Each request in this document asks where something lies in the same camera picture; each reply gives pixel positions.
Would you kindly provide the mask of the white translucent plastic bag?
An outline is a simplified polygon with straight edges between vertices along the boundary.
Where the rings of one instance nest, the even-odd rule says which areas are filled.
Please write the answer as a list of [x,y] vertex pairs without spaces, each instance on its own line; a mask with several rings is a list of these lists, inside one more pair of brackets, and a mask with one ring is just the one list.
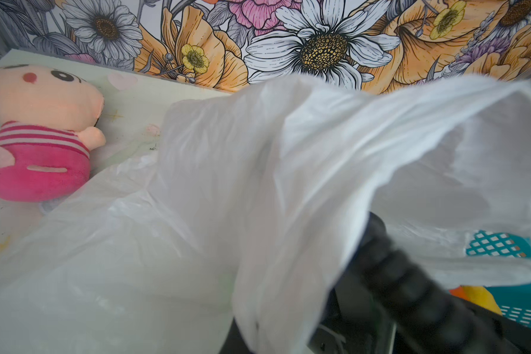
[[0,353],[301,353],[370,213],[441,286],[478,231],[531,237],[531,83],[382,96],[292,75],[173,104],[0,255]]

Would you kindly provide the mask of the teal plastic mesh basket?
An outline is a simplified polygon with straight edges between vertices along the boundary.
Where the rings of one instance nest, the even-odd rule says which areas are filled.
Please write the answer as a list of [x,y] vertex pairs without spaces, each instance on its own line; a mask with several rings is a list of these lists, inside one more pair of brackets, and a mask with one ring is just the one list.
[[494,259],[501,268],[485,287],[504,317],[531,329],[531,237],[476,232],[466,246],[470,258]]

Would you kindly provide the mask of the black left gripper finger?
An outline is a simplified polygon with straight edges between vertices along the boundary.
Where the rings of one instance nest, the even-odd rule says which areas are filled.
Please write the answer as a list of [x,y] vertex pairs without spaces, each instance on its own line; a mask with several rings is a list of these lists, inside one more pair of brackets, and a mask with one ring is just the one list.
[[232,321],[230,331],[219,354],[252,354],[246,346],[235,320]]

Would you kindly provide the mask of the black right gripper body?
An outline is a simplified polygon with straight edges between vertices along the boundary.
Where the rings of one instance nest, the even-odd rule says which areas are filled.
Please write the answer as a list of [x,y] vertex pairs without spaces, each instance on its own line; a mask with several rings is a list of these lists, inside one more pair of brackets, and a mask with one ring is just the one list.
[[451,296],[417,268],[390,289],[346,271],[308,344],[313,353],[531,353],[531,329]]

